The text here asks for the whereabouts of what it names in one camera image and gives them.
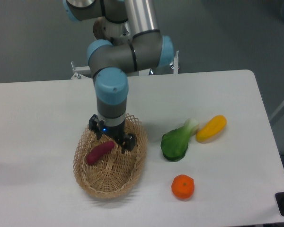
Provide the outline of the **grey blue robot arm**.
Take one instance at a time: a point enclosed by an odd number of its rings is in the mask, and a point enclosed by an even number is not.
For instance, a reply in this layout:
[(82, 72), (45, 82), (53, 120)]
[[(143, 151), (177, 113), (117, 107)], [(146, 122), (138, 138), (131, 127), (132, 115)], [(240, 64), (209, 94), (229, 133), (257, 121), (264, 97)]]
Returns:
[(87, 48), (98, 109), (89, 130), (98, 139), (112, 138), (122, 151), (131, 151), (136, 136), (124, 131), (127, 75), (168, 66), (174, 58), (172, 40), (160, 33), (151, 0), (65, 0), (63, 5), (71, 20), (96, 18), (101, 26)]

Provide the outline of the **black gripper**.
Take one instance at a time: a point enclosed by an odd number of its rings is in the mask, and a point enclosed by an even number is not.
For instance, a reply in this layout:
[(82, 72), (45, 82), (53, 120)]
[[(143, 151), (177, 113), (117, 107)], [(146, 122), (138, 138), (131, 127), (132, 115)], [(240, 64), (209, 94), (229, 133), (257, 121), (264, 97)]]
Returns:
[(132, 151), (136, 145), (136, 136), (125, 132), (125, 118), (121, 117), (123, 121), (118, 122), (108, 118), (101, 120), (99, 116), (94, 114), (89, 120), (89, 130), (95, 133), (97, 140), (105, 135), (122, 148), (122, 154), (126, 151)]

